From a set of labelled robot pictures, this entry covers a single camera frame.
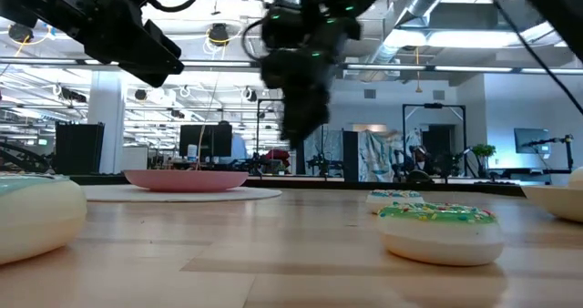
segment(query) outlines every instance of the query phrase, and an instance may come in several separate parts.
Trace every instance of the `desk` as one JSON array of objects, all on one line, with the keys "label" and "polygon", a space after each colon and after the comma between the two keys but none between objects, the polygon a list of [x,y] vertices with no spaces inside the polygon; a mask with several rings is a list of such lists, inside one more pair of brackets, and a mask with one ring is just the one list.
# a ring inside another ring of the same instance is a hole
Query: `desk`
[{"label": "desk", "polygon": [[284,190],[220,203],[89,203],[66,248],[0,267],[3,307],[581,307],[583,225],[525,199],[424,192],[500,218],[494,264],[384,251],[367,191]]},{"label": "desk", "polygon": [[344,178],[339,177],[311,177],[311,176],[279,176],[279,175],[263,175],[259,176],[249,176],[248,180],[281,180],[281,181],[344,181]]}]

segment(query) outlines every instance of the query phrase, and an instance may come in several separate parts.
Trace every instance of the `pink plate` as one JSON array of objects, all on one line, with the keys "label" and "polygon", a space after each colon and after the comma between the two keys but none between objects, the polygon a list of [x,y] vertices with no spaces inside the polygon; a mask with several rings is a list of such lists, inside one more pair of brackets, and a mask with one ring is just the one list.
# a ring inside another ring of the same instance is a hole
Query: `pink plate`
[{"label": "pink plate", "polygon": [[160,192],[217,192],[241,186],[247,172],[202,170],[124,170],[138,187]]}]

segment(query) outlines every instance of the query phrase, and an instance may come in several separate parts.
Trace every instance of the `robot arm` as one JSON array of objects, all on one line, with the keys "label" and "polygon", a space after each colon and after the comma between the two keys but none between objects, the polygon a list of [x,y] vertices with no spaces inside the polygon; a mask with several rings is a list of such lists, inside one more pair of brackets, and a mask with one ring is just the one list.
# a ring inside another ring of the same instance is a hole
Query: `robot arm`
[{"label": "robot arm", "polygon": [[103,64],[112,61],[153,87],[179,74],[180,48],[147,21],[140,8],[149,0],[0,0],[0,16],[34,27],[38,19],[81,43]]},{"label": "robot arm", "polygon": [[[360,39],[356,17],[374,1],[301,0],[299,5],[277,1],[263,19],[261,38],[271,51],[260,59],[261,77],[267,87],[283,90],[281,138],[292,148],[328,122],[328,87],[335,66],[341,62],[345,42]],[[574,26],[583,25],[583,0],[527,1],[583,60],[583,41]]]}]

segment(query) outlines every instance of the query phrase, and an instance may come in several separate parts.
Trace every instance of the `plate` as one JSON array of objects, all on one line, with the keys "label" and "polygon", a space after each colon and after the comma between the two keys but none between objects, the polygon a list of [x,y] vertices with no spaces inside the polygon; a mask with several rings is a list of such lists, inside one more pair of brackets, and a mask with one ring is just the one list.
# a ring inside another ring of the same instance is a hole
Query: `plate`
[{"label": "plate", "polygon": [[523,186],[527,198],[557,217],[583,222],[583,190],[559,186]]},{"label": "plate", "polygon": [[247,172],[204,170],[124,170],[140,188],[161,192],[217,192],[241,186]]}]

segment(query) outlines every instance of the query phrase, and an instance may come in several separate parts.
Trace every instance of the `green frosting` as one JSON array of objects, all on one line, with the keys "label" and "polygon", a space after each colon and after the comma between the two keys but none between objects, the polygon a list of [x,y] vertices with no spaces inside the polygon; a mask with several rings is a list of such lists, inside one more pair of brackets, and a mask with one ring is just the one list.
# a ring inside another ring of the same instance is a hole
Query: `green frosting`
[{"label": "green frosting", "polygon": [[38,185],[54,183],[68,180],[68,177],[58,175],[35,175],[35,174],[7,174],[0,173],[0,195],[5,195],[11,191]]},{"label": "green frosting", "polygon": [[382,208],[379,218],[405,218],[419,221],[450,221],[485,224],[496,221],[494,213],[474,207],[442,203],[399,203]]}]

